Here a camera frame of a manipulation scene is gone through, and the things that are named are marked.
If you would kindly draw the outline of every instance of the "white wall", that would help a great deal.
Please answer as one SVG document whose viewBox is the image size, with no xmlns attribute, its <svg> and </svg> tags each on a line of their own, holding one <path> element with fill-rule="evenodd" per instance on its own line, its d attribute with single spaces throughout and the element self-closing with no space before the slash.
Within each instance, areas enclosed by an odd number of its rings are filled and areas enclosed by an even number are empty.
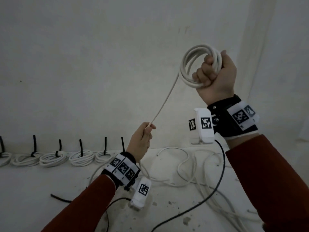
<svg viewBox="0 0 309 232">
<path fill-rule="evenodd" d="M 184 52 L 239 54 L 250 0 L 0 0 L 0 135 L 8 151 L 120 149 L 164 101 Z M 152 147 L 188 146 L 205 104 L 178 81 Z"/>
<path fill-rule="evenodd" d="M 309 115 L 309 0 L 278 0 L 249 102 L 259 129 L 309 184 L 309 143 L 297 140 Z"/>
</svg>

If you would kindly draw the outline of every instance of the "rust-colored sleeve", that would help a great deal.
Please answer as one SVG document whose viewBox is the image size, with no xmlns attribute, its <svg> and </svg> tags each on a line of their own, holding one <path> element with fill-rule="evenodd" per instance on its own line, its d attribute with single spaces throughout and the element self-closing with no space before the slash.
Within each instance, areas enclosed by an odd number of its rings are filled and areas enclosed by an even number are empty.
<svg viewBox="0 0 309 232">
<path fill-rule="evenodd" d="M 309 231 L 309 189 L 264 135 L 226 156 L 265 231 Z"/>
<path fill-rule="evenodd" d="M 108 176 L 98 176 L 87 189 L 49 222 L 42 232 L 95 231 L 115 192 L 115 184 Z"/>
</svg>

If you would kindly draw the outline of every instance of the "fist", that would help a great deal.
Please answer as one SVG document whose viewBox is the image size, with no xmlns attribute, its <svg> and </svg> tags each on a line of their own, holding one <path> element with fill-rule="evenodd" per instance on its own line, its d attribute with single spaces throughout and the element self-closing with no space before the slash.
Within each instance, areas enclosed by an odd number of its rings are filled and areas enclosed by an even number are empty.
<svg viewBox="0 0 309 232">
<path fill-rule="evenodd" d="M 214 58 L 207 55 L 202 66 L 192 74 L 192 78 L 204 87 L 197 89 L 198 94 L 209 106 L 214 102 L 233 97 L 237 69 L 226 50 L 221 52 L 222 69 L 216 74 L 212 68 Z"/>
<path fill-rule="evenodd" d="M 146 154 L 149 146 L 150 140 L 152 139 L 151 131 L 156 129 L 154 124 L 147 127 L 149 122 L 144 122 L 132 135 L 130 143 L 127 148 L 127 152 L 134 156 L 136 162 L 139 162 L 143 156 Z"/>
</svg>

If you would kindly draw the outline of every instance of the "white floor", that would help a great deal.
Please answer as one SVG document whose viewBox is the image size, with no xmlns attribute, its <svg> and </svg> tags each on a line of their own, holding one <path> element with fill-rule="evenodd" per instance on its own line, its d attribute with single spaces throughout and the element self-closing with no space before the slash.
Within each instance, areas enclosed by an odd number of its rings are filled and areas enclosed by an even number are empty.
<svg viewBox="0 0 309 232">
<path fill-rule="evenodd" d="M 217 144 L 208 145 L 217 153 L 220 148 Z M 192 152 L 200 148 L 185 148 Z M 186 158 L 186 154 L 180 150 L 167 150 L 156 157 L 160 149 L 150 149 L 142 162 L 150 170 L 153 177 L 159 179 L 171 178 L 174 183 L 182 180 L 176 173 L 177 165 Z M 205 152 L 197 152 L 198 167 L 201 170 L 203 160 L 207 156 Z M 212 157 L 207 167 L 212 186 L 215 186 L 222 165 L 217 166 L 218 159 Z M 36 232 L 56 216 L 66 203 L 50 197 L 50 193 L 65 199 L 74 199 L 87 186 L 89 177 L 98 165 L 92 163 L 86 167 L 74 167 L 68 161 L 61 166 L 43 168 L 39 165 L 34 167 L 5 166 L 0 169 L 0 231 L 31 231 Z M 191 165 L 184 166 L 190 170 Z M 241 184 L 236 180 L 237 176 L 232 168 L 227 167 L 219 190 L 222 191 L 234 204 L 238 213 L 252 218 L 257 215 L 248 213 L 254 210 L 245 195 Z M 122 188 L 116 192 L 115 199 L 130 197 L 132 193 Z M 182 212 L 202 200 L 201 195 L 193 184 L 186 187 L 169 187 L 162 183 L 153 183 L 145 208 L 136 212 L 130 209 L 127 201 L 115 203 L 109 210 L 110 232 L 116 231 L 151 231 L 158 223 Z M 184 218 L 190 218 L 188 225 L 183 223 Z M 262 223 L 244 221 L 248 230 L 259 232 Z M 105 215 L 99 222 L 96 231 L 105 232 L 107 223 Z M 159 231 L 236 231 L 219 214 L 213 212 L 207 204 L 201 205 L 180 218 L 159 227 Z"/>
</svg>

